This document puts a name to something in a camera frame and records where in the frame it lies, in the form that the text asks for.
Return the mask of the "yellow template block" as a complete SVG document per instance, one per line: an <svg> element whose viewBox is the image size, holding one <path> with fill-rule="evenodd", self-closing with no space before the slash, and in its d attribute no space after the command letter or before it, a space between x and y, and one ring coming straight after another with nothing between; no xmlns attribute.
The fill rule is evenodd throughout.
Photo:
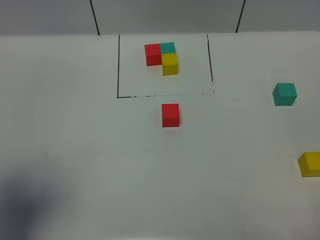
<svg viewBox="0 0 320 240"><path fill-rule="evenodd" d="M177 75L179 72L178 57L176 53L161 54L162 60L162 75L170 76Z"/></svg>

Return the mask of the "red template block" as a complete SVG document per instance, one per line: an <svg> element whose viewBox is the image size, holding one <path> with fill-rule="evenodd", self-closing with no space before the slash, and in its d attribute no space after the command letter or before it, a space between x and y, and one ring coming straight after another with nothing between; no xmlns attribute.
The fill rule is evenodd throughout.
<svg viewBox="0 0 320 240"><path fill-rule="evenodd" d="M161 47L159 43L145 44L144 50L147 66L162 65Z"/></svg>

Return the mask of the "teal template block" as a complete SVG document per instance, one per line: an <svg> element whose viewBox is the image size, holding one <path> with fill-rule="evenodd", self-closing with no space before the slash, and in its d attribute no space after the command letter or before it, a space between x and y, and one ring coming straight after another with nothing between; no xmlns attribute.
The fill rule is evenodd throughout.
<svg viewBox="0 0 320 240"><path fill-rule="evenodd" d="M176 48L175 48L174 42L160 43L159 46L160 46L161 54L174 54L174 53L176 53Z"/></svg>

